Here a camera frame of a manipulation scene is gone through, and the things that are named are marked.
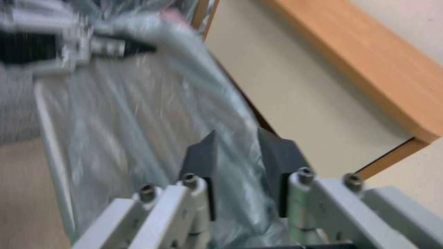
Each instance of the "wooden floor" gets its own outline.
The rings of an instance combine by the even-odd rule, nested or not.
[[[0,147],[0,248],[69,248],[40,139]]]

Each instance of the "wooden board edge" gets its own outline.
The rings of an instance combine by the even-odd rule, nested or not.
[[[292,4],[291,1],[280,1],[280,0],[266,0],[265,3],[274,11],[279,13],[284,20],[288,22],[288,24],[298,33],[300,33],[304,38],[306,38],[309,43],[325,58],[327,58],[335,67],[337,67],[341,72],[343,72],[347,77],[349,77],[357,86],[359,86],[366,94],[368,94],[382,109],[391,117],[393,117],[400,125],[402,125],[406,130],[408,130],[413,136],[417,139],[425,141],[427,143],[431,143],[435,141],[437,138],[443,135],[443,126],[437,127],[434,124],[429,124],[419,119],[417,117],[412,117],[408,115],[405,111],[407,107],[405,106],[397,106],[389,97],[387,97],[382,90],[377,88],[365,75],[365,72],[362,72],[358,69],[358,66],[353,65],[352,63],[344,58],[342,54],[337,52],[334,48],[330,47],[328,44],[328,38],[325,36],[321,36],[319,33],[315,33],[308,27],[306,22],[310,22],[310,20],[306,21],[303,18],[297,16],[291,12],[288,8],[288,5]],[[328,4],[342,4],[349,7],[352,5],[348,1],[323,1],[326,5]],[[356,20],[366,20],[370,19],[372,22],[376,22],[373,18],[366,15],[363,11],[358,11],[356,16],[352,18]],[[382,25],[379,25],[380,29],[388,30]],[[395,34],[392,34],[392,37],[395,37],[396,41],[398,41],[398,37]],[[413,49],[412,46],[408,45],[407,42],[404,41],[405,46],[409,46]],[[414,55],[420,56],[420,59],[426,57],[422,55],[420,52],[415,53]],[[432,115],[437,115],[440,117],[441,114],[433,113]]]
[[[208,9],[209,0],[200,0],[198,1],[197,6],[195,7],[194,16],[192,17],[191,25],[193,28],[198,29],[200,24],[205,18],[206,10]]]
[[[220,0],[215,0],[215,1],[214,1],[214,5],[213,5],[213,7],[212,7],[212,10],[211,10],[211,14],[210,14],[210,16],[209,16],[208,23],[206,24],[205,31],[203,32],[203,40],[205,40],[205,39],[206,39],[206,36],[208,35],[209,28],[211,27],[212,19],[214,19],[214,15],[215,15],[215,12],[216,12],[216,10],[217,10],[218,3],[219,3],[219,2],[220,2]]]
[[[400,162],[402,159],[414,154],[415,152],[423,149],[428,144],[420,141],[417,138],[411,138],[404,142],[395,149],[384,154],[377,160],[366,165],[356,173],[363,179],[368,179],[369,177],[380,173],[381,171],[387,169],[388,167]]]
[[[191,26],[194,29],[199,29],[200,28],[200,25],[202,24],[203,19],[206,16],[206,11],[208,9],[209,1],[210,0],[200,0],[198,2],[197,6],[195,7],[194,17],[192,18],[192,21],[191,21]],[[205,30],[203,31],[203,35],[202,35],[203,40],[205,40],[206,36],[208,35],[209,28],[210,28],[211,23],[212,23],[212,19],[214,18],[215,11],[216,11],[217,6],[218,6],[218,2],[219,2],[219,0],[215,0],[214,1],[214,5],[213,5],[213,7],[211,9],[211,13],[210,13],[210,16],[209,16],[208,23],[207,23],[207,25],[205,27]]]

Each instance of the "wooden shelf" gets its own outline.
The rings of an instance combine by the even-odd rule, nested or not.
[[[417,139],[443,135],[443,69],[346,0],[269,6]]]

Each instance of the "bolt head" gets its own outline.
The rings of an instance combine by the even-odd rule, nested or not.
[[[183,186],[186,186],[190,189],[195,189],[197,187],[197,176],[192,173],[184,174],[182,177]]]
[[[297,175],[302,184],[309,185],[314,181],[315,172],[308,167],[303,167],[297,171]]]
[[[343,176],[343,183],[352,192],[359,192],[363,189],[363,179],[355,173],[347,173]]]
[[[142,202],[150,202],[155,199],[155,186],[152,183],[148,183],[139,190],[140,200]]]

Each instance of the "clear plastic wrap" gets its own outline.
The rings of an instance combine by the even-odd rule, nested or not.
[[[110,34],[155,44],[155,54],[94,58],[35,85],[48,163],[65,230],[75,241],[114,198],[177,180],[186,148],[218,134],[214,248],[286,244],[262,184],[257,122],[202,40],[168,14],[129,12]]]

